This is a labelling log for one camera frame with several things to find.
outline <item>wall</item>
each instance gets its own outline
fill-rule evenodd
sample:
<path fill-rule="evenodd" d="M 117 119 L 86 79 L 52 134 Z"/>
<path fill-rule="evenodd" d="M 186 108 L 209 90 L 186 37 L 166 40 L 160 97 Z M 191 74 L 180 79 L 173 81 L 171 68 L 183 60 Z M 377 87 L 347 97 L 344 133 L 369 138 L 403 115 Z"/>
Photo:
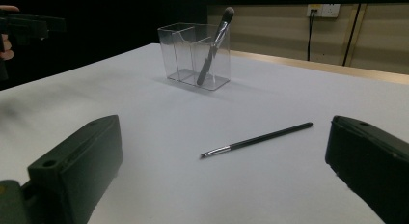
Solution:
<path fill-rule="evenodd" d="M 208 22 L 217 24 L 227 6 L 208 5 Z M 232 7 L 232 50 L 307 60 L 307 5 Z M 342 4 L 336 19 L 315 18 L 311 61 L 409 74 L 409 5 Z"/>

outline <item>power cord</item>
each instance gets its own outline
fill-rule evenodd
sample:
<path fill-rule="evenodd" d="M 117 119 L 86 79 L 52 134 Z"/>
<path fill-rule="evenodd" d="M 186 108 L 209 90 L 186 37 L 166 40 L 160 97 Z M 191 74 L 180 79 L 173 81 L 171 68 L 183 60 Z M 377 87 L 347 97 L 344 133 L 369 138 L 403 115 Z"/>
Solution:
<path fill-rule="evenodd" d="M 313 21 L 314 21 L 315 13 L 316 13 L 316 10 L 310 11 L 310 36 L 308 39 L 308 47 L 307 47 L 307 61 L 310 61 L 311 32 L 313 31 Z"/>

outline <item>clear plastic container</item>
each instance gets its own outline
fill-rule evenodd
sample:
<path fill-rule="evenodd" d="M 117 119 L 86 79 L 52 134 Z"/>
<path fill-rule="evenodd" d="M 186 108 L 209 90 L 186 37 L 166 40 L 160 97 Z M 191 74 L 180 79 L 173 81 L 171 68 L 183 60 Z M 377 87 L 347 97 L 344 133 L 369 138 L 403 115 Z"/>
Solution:
<path fill-rule="evenodd" d="M 176 23 L 158 29 L 166 76 L 171 80 L 217 90 L 231 79 L 230 32 L 215 44 L 217 26 Z"/>

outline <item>metal ferrule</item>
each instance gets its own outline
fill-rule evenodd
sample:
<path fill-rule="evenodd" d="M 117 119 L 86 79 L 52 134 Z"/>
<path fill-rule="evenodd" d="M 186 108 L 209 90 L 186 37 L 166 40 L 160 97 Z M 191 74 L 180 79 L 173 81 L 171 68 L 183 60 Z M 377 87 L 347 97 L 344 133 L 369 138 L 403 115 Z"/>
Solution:
<path fill-rule="evenodd" d="M 228 22 L 223 22 L 220 25 L 221 28 L 219 29 L 219 32 L 217 33 L 217 37 L 214 39 L 213 46 L 215 46 L 217 48 L 220 47 L 220 45 L 222 44 L 223 39 L 226 36 L 226 31 L 228 29 L 228 26 L 229 26 Z"/>
<path fill-rule="evenodd" d="M 214 154 L 220 154 L 220 153 L 228 152 L 230 150 L 231 150 L 230 146 L 225 146 L 225 147 L 215 149 L 215 150 L 212 150 L 212 151 L 209 151 L 209 152 L 205 153 L 204 157 L 208 157 L 208 156 L 211 156 L 211 155 L 214 155 Z"/>

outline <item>black curtain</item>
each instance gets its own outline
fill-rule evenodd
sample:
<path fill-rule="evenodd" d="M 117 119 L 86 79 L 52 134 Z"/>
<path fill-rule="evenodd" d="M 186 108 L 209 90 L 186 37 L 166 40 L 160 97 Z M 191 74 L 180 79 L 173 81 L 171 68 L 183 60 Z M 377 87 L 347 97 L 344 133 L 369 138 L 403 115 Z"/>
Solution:
<path fill-rule="evenodd" d="M 207 23 L 206 0 L 0 0 L 23 14 L 61 17 L 67 31 L 17 45 L 6 61 L 0 90 L 73 70 L 159 42 L 157 28 L 176 22 Z"/>

